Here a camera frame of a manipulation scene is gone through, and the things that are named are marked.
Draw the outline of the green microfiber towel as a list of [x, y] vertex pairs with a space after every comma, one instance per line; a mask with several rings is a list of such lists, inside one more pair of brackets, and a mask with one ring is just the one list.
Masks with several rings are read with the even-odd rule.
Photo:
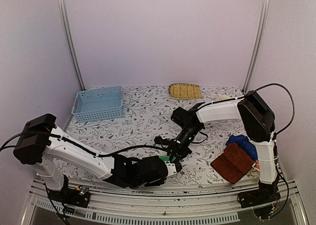
[[159, 159], [165, 163], [173, 163], [176, 160], [176, 157], [170, 155], [160, 155]]

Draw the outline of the brown towel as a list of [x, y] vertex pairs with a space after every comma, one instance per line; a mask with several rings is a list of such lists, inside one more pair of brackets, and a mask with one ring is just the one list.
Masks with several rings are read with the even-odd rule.
[[211, 162], [212, 168], [231, 184], [238, 182], [253, 167], [253, 161], [236, 143], [231, 143]]

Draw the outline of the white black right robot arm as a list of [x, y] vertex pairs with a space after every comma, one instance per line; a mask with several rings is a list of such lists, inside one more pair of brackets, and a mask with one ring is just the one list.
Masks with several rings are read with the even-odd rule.
[[182, 128], [180, 134], [167, 144], [177, 160], [190, 154], [189, 145], [194, 142], [197, 133], [205, 128], [206, 123], [240, 119], [246, 131], [244, 141], [255, 149], [254, 156], [250, 156], [241, 147], [240, 136], [230, 137], [224, 152], [212, 161], [211, 167], [223, 179], [235, 184], [258, 161], [260, 177], [255, 199], [259, 203], [266, 203], [274, 196], [279, 181], [276, 170], [275, 115], [257, 92], [250, 91], [242, 97], [209, 104], [198, 103], [189, 110], [178, 107], [173, 111], [171, 119]]

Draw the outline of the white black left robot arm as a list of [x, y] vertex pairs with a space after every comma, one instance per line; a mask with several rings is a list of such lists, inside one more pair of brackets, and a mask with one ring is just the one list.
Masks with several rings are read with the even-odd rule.
[[54, 158], [120, 188], [160, 186], [182, 170], [180, 162], [161, 156], [139, 159], [97, 151], [69, 136], [55, 120], [54, 115], [47, 113], [26, 122], [13, 154], [22, 164], [32, 165], [62, 202], [70, 202], [74, 195], [65, 185], [65, 175], [53, 163]]

